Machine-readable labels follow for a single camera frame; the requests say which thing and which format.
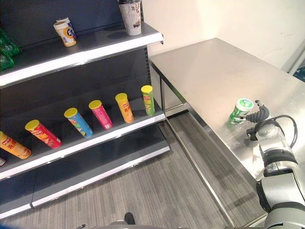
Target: yellow can lid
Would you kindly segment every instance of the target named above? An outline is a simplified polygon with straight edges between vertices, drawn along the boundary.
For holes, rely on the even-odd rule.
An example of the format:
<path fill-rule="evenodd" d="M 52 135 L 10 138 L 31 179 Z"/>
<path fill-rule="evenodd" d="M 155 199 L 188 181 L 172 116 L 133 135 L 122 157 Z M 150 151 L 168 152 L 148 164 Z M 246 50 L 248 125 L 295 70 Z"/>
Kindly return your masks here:
<path fill-rule="evenodd" d="M 68 110 L 65 111 L 63 116 L 66 118 L 71 118 L 77 114 L 77 109 L 75 107 L 69 108 Z"/>
<path fill-rule="evenodd" d="M 34 130 L 36 127 L 38 127 L 39 125 L 39 121 L 37 119 L 34 119 L 32 121 L 29 121 L 26 125 L 25 125 L 25 129 L 26 130 Z"/>
<path fill-rule="evenodd" d="M 119 94 L 117 94 L 116 96 L 115 96 L 115 100 L 117 101 L 117 102 L 119 102 L 119 101 L 124 101 L 124 100 L 126 100 L 127 99 L 127 94 L 126 93 L 119 93 Z"/>
<path fill-rule="evenodd" d="M 153 88 L 153 87 L 150 86 L 150 85 L 145 85 L 145 86 L 141 87 L 141 91 L 142 91 L 143 93 L 150 93 L 150 92 L 153 91 L 152 88 Z"/>
<path fill-rule="evenodd" d="M 4 135 L 5 135 L 5 133 L 3 133 L 2 131 L 0 131 L 0 139 L 2 139 Z"/>
<path fill-rule="evenodd" d="M 93 100 L 89 103 L 89 108 L 91 110 L 94 110 L 96 108 L 99 108 L 102 105 L 102 102 L 100 100 Z"/>

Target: green bottle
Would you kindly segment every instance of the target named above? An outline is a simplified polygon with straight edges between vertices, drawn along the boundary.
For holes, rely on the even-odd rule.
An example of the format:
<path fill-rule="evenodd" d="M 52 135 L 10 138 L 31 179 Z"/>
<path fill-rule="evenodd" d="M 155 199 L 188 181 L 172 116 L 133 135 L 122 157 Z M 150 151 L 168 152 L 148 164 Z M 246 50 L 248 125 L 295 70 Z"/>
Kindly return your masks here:
<path fill-rule="evenodd" d="M 9 56 L 0 53 L 0 67 L 1 71 L 7 68 L 10 68 L 14 65 L 14 61 Z"/>
<path fill-rule="evenodd" d="M 10 39 L 2 29 L 0 29 L 0 52 L 9 57 L 17 55 L 19 53 L 18 47 L 10 41 Z"/>

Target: metal table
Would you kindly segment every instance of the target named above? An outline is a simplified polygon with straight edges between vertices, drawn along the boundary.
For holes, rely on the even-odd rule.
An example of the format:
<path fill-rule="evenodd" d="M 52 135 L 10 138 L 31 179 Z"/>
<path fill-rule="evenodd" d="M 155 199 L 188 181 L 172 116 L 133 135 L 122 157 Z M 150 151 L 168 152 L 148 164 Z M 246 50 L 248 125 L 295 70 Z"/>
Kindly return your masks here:
<path fill-rule="evenodd" d="M 249 142 L 245 134 L 254 124 L 233 125 L 228 121 L 239 98 L 258 99 L 265 103 L 272 116 L 285 114 L 295 119 L 298 141 L 293 152 L 305 168 L 304 82 L 218 38 L 153 56 L 150 63 L 160 76 L 163 109 L 164 81 L 182 103 L 189 104 L 189 111 L 204 131 L 254 188 L 264 168 L 257 144 Z M 292 122 L 285 118 L 278 122 L 290 142 L 294 131 Z M 208 181 L 196 169 L 234 226 Z"/>

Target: gray carpet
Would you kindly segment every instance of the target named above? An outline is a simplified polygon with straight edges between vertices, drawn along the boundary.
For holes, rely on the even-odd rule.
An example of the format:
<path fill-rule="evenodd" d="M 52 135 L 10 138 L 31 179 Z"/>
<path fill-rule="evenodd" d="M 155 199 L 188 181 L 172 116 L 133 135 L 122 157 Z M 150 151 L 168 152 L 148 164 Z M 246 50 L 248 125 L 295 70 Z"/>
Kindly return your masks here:
<path fill-rule="evenodd" d="M 183 114 L 172 118 L 220 199 L 238 225 L 260 215 L 255 193 L 226 162 L 196 122 Z M 173 229 L 223 229 L 228 222 L 185 157 L 166 125 L 160 125 L 171 152 L 130 168 L 58 200 L 3 220 L 29 229 L 75 229 L 107 225 L 135 215 L 137 224 Z"/>

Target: black cable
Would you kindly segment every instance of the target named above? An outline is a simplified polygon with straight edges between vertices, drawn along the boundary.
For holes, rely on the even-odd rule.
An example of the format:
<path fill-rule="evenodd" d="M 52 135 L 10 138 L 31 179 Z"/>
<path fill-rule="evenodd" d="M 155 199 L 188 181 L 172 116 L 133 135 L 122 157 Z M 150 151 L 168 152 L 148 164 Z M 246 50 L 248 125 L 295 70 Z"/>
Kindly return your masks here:
<path fill-rule="evenodd" d="M 296 122 L 295 122 L 295 120 L 291 116 L 286 115 L 286 114 L 282 114 L 282 115 L 279 115 L 279 116 L 274 117 L 274 118 L 269 118 L 269 119 L 264 120 L 263 122 L 261 122 L 261 126 L 264 125 L 266 122 L 268 122 L 270 120 L 274 120 L 275 121 L 278 118 L 289 118 L 293 122 L 293 124 L 294 124 L 294 127 L 295 127 L 294 137 L 293 137 L 292 142 L 290 144 L 290 148 L 292 148 L 295 145 L 295 143 L 296 143 L 298 131 L 297 131 Z"/>

